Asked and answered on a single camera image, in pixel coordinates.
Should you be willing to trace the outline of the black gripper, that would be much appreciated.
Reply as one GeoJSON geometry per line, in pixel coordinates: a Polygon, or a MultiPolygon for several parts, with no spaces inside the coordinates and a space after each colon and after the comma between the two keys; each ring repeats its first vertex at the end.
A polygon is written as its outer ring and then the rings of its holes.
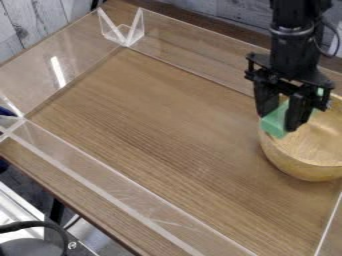
{"type": "Polygon", "coordinates": [[[257,113],[269,115],[280,105],[280,95],[290,97],[285,128],[294,132],[312,116],[314,108],[325,111],[334,83],[318,69],[324,55],[321,26],[288,29],[272,27],[272,51],[250,52],[245,78],[254,84],[257,113]]]}

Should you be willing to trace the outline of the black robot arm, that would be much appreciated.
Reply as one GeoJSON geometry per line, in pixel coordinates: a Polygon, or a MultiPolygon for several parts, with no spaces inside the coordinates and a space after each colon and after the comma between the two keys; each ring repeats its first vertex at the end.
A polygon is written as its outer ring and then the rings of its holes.
{"type": "Polygon", "coordinates": [[[324,13],[332,0],[270,0],[272,50],[249,53],[245,78],[254,83],[261,128],[282,138],[308,123],[316,110],[326,110],[333,81],[318,69],[324,30],[330,27],[324,13]]]}

